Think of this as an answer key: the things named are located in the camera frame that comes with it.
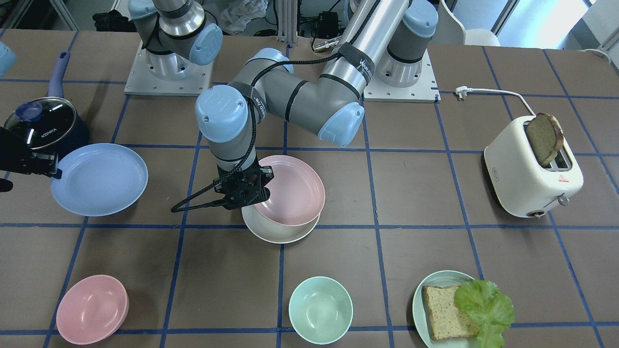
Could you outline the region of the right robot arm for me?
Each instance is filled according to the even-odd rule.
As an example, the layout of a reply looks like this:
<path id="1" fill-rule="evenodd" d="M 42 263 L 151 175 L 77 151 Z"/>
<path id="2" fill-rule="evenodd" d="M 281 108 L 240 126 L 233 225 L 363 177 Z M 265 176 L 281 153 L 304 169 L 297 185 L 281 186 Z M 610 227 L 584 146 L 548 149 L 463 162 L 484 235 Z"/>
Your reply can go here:
<path id="1" fill-rule="evenodd" d="M 221 49 L 222 30 L 195 0 L 131 0 L 128 12 L 159 79 L 173 76 L 162 58 L 175 59 L 180 73 L 187 65 L 210 64 Z M 86 122 L 64 97 L 63 78 L 69 60 L 70 53 L 62 51 L 47 94 L 19 105 L 2 126 L 2 171 L 61 179 L 68 171 L 60 169 L 60 161 L 89 144 Z"/>

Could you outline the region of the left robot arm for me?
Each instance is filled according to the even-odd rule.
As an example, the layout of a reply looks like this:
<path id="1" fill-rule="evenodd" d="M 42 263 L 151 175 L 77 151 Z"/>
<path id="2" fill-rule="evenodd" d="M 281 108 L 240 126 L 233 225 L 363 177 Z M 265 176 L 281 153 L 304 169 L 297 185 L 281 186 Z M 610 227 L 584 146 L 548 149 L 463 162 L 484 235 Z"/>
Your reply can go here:
<path id="1" fill-rule="evenodd" d="M 290 61 L 261 49 L 226 85 L 195 102 L 199 129 L 216 158 L 219 177 L 190 200 L 214 190 L 222 198 L 202 207 L 228 210 L 262 203 L 273 170 L 259 165 L 256 128 L 269 113 L 339 147 L 348 146 L 365 110 L 360 99 L 372 82 L 409 92 L 435 35 L 439 14 L 427 0 L 363 0 L 332 53 Z"/>

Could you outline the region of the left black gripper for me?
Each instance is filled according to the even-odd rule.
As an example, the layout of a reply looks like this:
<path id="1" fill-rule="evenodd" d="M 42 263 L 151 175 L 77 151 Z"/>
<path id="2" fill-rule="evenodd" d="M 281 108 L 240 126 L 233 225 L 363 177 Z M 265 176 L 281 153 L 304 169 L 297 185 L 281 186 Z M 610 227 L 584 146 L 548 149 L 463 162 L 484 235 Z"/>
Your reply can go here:
<path id="1" fill-rule="evenodd" d="M 224 198 L 213 201 L 213 206 L 223 206 L 234 210 L 256 203 L 263 203 L 270 198 L 266 185 L 271 181 L 271 167 L 261 167 L 254 162 L 245 170 L 234 172 L 229 178 L 215 185 L 215 192 Z"/>

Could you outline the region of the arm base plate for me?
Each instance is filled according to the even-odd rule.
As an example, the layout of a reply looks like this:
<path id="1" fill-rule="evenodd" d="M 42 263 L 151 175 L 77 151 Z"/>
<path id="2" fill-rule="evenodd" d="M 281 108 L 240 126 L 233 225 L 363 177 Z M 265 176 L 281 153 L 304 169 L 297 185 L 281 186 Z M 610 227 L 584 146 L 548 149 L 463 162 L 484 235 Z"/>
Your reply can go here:
<path id="1" fill-rule="evenodd" d="M 124 93 L 197 97 L 210 88 L 213 67 L 213 62 L 201 66 L 175 53 L 155 55 L 139 44 Z"/>
<path id="2" fill-rule="evenodd" d="M 441 100 L 429 53 L 413 64 L 381 58 L 373 79 L 363 91 L 365 101 L 434 103 Z"/>

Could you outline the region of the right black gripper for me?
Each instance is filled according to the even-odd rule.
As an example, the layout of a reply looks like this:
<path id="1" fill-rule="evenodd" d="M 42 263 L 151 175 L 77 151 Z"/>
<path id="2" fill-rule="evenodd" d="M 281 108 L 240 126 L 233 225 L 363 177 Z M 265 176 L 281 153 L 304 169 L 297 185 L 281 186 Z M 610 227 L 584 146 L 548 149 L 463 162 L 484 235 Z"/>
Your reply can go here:
<path id="1" fill-rule="evenodd" d="M 57 152 L 37 153 L 24 140 L 9 130 L 0 128 L 0 169 L 19 174 L 39 174 L 60 180 Z"/>

